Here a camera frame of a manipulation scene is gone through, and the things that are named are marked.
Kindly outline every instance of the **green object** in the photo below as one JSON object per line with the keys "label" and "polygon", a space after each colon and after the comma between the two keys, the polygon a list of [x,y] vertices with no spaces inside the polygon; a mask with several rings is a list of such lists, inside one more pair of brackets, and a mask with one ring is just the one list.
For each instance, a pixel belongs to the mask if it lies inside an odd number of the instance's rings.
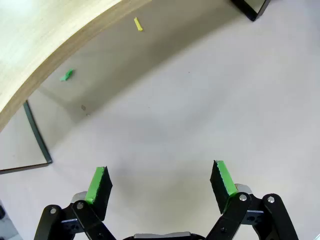
{"label": "green object", "polygon": [[236,185],[234,184],[234,181],[231,178],[231,175],[225,165],[225,162],[216,161],[216,163],[217,163],[217,167],[219,169],[224,187],[226,189],[226,192],[228,193],[229,197],[232,197],[238,192]]}
{"label": "green object", "polygon": [[66,72],[66,74],[62,77],[60,77],[60,82],[65,82],[68,80],[68,78],[71,77],[71,75],[74,73],[74,70],[71,68],[69,71]]}
{"label": "green object", "polygon": [[103,166],[97,167],[94,173],[94,176],[91,180],[88,192],[85,195],[84,200],[88,203],[88,204],[93,204],[97,193],[98,193],[98,189],[100,186],[100,182],[101,182],[101,178],[104,174],[105,168]]}

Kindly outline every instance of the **floor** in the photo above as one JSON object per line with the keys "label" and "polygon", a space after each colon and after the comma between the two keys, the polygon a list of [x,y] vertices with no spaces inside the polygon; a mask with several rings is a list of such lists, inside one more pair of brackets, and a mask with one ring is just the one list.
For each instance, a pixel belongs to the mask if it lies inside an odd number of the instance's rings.
{"label": "floor", "polygon": [[[316,238],[319,8],[274,0],[252,23],[225,0],[152,1],[101,32],[29,98],[54,163],[0,175],[22,238],[33,239],[45,206],[66,207],[106,165],[104,223],[117,239],[205,236],[220,216],[213,160],[255,196],[279,194],[299,238]],[[241,226],[235,239],[258,237]]]}

